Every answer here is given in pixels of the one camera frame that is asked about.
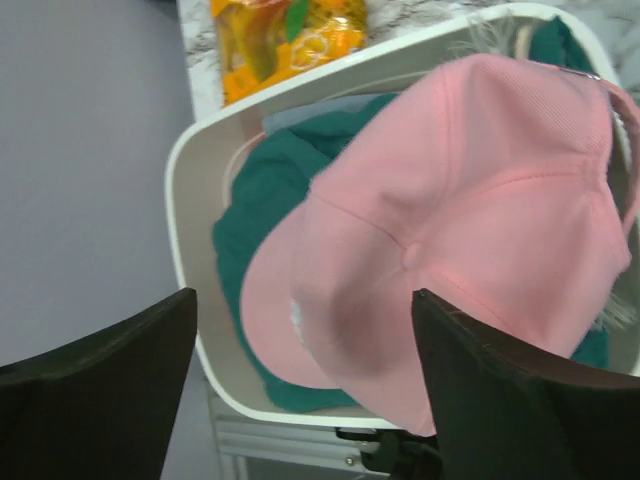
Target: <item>white basket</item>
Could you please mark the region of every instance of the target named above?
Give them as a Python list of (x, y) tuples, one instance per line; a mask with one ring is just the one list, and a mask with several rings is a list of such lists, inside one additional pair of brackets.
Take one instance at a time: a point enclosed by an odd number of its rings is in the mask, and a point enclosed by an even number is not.
[[(559, 15), (569, 25), (595, 70), (613, 83), (617, 76), (593, 32), (572, 15), (538, 4), (511, 4), (480, 12), (483, 21), (511, 15), (516, 24)], [(215, 267), (211, 228), (228, 203), (228, 189), (262, 133), (265, 115), (347, 93), (402, 90), (435, 66), (451, 59), (452, 42), (470, 40), (477, 17), (457, 18), (402, 38), (369, 47), (259, 92), (187, 129), (176, 142), (166, 170), (165, 195), (171, 250), (180, 287), (198, 292), (196, 348), (207, 378), (232, 408), (258, 420), (351, 428), (394, 428), (360, 407), (288, 413), (267, 398), (233, 329)], [(612, 335), (612, 363), (635, 372), (638, 332)]]

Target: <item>pink baseball cap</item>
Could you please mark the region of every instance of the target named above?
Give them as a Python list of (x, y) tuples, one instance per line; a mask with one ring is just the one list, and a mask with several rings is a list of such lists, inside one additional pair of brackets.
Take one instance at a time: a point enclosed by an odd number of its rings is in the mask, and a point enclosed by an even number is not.
[[(622, 218), (607, 184), (612, 106), (634, 159)], [(251, 347), (283, 380), (340, 387), (420, 435), (435, 430), (413, 291), (569, 357), (631, 260), (639, 119), (592, 75), (486, 54), (438, 67), (260, 246), (241, 298)]]

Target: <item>white marble surface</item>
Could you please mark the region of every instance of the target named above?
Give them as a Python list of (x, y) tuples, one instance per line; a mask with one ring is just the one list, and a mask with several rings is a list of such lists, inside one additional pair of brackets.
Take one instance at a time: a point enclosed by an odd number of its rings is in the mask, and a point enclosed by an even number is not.
[[(222, 106), (210, 0), (178, 0), (193, 109), (201, 119)], [(504, 0), (366, 0), (369, 44), (398, 37)], [(622, 85), (640, 102), (640, 0), (545, 0), (584, 21), (608, 50)]]

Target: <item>snack package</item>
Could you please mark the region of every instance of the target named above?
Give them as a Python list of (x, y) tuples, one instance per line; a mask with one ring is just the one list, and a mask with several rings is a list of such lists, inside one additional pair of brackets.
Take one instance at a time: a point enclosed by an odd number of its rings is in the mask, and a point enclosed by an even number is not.
[(364, 0), (211, 0), (225, 104), (364, 46)]

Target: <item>orange package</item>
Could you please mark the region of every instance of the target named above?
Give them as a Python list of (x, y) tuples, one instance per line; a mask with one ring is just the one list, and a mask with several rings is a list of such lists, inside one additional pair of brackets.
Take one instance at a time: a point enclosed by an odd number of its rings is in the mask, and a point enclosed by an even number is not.
[(361, 49), (364, 0), (211, 0), (228, 105)]

